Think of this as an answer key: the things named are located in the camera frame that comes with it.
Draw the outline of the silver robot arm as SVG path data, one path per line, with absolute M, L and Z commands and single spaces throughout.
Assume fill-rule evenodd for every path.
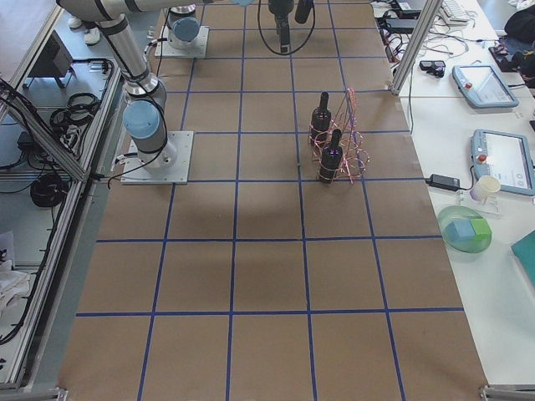
M 197 1 L 58 1 L 57 4 L 84 23 L 95 25 L 108 42 L 125 79 L 130 101 L 123 125 L 134 141 L 139 160 L 150 169 L 176 161 L 176 147 L 168 139 L 164 108 L 166 89 L 150 71 L 146 56 L 138 48 L 126 17 L 167 8 L 175 38 L 190 42 L 196 37 L 197 20 L 192 16 Z
M 172 48 L 184 48 L 193 42 L 200 32 L 200 23 L 196 18 L 196 5 L 177 6 L 166 12 L 168 42 Z

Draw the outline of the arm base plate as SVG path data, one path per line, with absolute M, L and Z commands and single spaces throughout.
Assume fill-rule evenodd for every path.
M 193 131 L 169 131 L 167 144 L 158 157 L 141 153 L 133 140 L 129 152 L 135 156 L 125 162 L 125 173 L 120 177 L 124 185 L 186 185 L 191 164 Z
M 156 46 L 155 56 L 162 58 L 205 58 L 209 27 L 201 26 L 196 37 L 187 42 L 176 38 L 167 26 L 160 32 L 165 41 L 159 42 Z

